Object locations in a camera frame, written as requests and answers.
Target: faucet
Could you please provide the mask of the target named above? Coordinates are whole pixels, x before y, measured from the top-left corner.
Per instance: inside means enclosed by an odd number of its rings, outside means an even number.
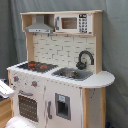
[[[89,51],[82,51],[79,54],[79,62],[76,64],[76,67],[78,67],[78,69],[80,69],[80,70],[83,70],[86,68],[86,62],[85,62],[85,64],[81,62],[81,57],[83,54],[89,55],[89,57],[91,59],[91,65],[94,65],[94,58],[93,58],[92,54]]]

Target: microwave door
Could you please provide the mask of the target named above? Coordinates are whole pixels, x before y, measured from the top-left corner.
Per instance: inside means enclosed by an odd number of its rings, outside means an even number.
[[[56,15],[56,32],[79,33],[79,15]]]

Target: toy range hood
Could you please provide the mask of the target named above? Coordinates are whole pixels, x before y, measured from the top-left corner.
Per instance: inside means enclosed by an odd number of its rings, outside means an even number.
[[[53,28],[44,23],[44,15],[36,15],[36,23],[26,27],[25,32],[53,33]]]

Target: countertop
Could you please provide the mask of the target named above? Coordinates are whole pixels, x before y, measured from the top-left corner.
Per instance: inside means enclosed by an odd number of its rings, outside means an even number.
[[[83,81],[76,81],[76,80],[56,77],[56,76],[52,75],[53,72],[61,69],[62,67],[54,68],[46,73],[39,73],[39,72],[23,70],[23,69],[17,68],[17,66],[24,64],[24,63],[26,63],[26,62],[9,67],[9,68],[7,68],[7,70],[14,70],[14,71],[19,71],[19,72],[23,72],[23,73],[28,73],[28,74],[43,77],[45,79],[51,79],[51,80],[55,80],[55,81],[59,81],[59,82],[64,82],[65,84],[73,85],[76,87],[82,87],[82,88],[102,88],[102,87],[111,85],[115,80],[114,75],[107,71],[101,71],[98,74],[93,74]]]

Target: stovetop burner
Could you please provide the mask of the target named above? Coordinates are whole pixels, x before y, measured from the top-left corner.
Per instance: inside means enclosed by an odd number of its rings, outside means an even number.
[[[46,63],[31,61],[31,62],[22,64],[22,65],[17,66],[17,67],[22,68],[22,69],[27,69],[27,70],[32,70],[32,71],[44,73],[44,72],[49,71],[55,67],[58,67],[58,65],[52,65],[52,64],[46,64]]]

